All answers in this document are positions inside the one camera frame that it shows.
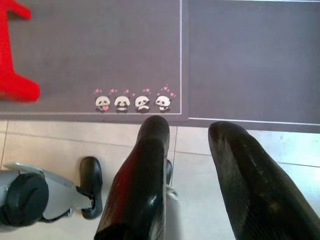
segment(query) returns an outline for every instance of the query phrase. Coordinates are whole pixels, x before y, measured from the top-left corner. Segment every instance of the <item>gray rug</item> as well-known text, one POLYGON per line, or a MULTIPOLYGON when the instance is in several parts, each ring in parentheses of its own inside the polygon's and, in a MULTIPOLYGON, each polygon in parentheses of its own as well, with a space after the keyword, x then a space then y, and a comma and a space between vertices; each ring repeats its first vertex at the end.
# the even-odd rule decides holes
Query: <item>gray rug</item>
POLYGON ((3 119, 188 119, 187 5, 179 0, 21 0, 9 22, 15 70, 39 83, 33 104, 0 104, 3 119))
POLYGON ((189 1, 190 126, 320 133, 320 2, 189 1))
POLYGON ((2 102, 3 119, 160 114, 173 125, 320 133, 319 2, 21 2, 33 18, 10 22, 14 65, 42 95, 2 102))

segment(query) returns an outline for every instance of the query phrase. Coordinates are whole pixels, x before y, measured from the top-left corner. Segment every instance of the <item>beige floor tile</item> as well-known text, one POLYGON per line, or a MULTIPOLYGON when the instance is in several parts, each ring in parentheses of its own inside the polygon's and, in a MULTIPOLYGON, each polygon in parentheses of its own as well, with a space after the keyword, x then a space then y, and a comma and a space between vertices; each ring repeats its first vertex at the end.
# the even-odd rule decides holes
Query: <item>beige floor tile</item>
MULTIPOLYGON (((79 182, 79 164, 85 156, 100 160, 103 171, 102 201, 105 204, 113 178, 132 147, 8 134, 3 163, 23 162, 62 177, 79 182)), ((36 223, 10 233, 2 233, 1 240, 88 240, 93 239, 99 220, 85 220, 76 212, 72 218, 52 224, 36 223)))
POLYGON ((320 167, 279 163, 320 217, 320 167))
MULTIPOLYGON (((176 152, 174 162, 172 186, 180 198, 184 239, 235 239, 212 157, 176 152)), ((320 216, 320 168, 279 165, 320 216)))
MULTIPOLYGON (((320 167, 320 134, 248 131, 275 161, 320 167)), ((176 151, 181 153, 210 155, 208 129, 202 127, 178 127, 176 151)))
POLYGON ((320 167, 320 134, 249 131, 277 162, 320 167))
POLYGON ((0 120, 0 132, 5 133, 7 131, 7 120, 0 120))
POLYGON ((179 126, 175 151, 181 153, 210 155, 208 129, 204 127, 179 126))
POLYGON ((211 156, 175 153, 172 186, 181 203, 184 240, 234 240, 211 156))
MULTIPOLYGON (((78 140, 132 147, 140 125, 65 121, 12 121, 8 133, 39 137, 78 140)), ((170 149, 174 152, 177 127, 170 127, 170 149)))

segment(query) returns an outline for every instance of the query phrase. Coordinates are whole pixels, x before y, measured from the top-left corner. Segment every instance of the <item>red plastic object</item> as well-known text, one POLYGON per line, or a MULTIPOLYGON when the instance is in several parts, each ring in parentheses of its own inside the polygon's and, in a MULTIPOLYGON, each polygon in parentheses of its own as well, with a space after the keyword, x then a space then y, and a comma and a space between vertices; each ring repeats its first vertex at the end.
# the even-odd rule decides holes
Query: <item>red plastic object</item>
POLYGON ((14 0, 0 0, 0 98, 34 102, 40 96, 39 85, 15 73, 11 55, 8 11, 27 20, 31 11, 14 0))

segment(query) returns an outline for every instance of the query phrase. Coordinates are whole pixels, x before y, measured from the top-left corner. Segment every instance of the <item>red stool leg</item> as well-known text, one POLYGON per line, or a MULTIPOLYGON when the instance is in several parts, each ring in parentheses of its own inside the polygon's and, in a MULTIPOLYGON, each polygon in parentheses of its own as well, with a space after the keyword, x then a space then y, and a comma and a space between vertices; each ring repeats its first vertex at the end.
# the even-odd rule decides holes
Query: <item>red stool leg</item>
POLYGON ((7 11, 31 19, 31 11, 25 6, 13 0, 0 0, 0 98, 34 102, 40 96, 39 85, 14 71, 7 11))

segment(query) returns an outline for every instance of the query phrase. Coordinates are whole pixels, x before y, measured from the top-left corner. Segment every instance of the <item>doormat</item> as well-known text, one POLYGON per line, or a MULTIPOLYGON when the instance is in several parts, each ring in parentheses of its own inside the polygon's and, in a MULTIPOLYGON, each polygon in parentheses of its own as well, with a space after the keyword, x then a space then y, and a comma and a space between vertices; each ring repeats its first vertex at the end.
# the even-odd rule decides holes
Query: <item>doormat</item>
POLYGON ((19 120, 188 120, 184 0, 20 0, 10 18, 14 68, 37 82, 36 103, 1 101, 19 120))
POLYGON ((320 133, 320 2, 189 1, 188 126, 320 133))

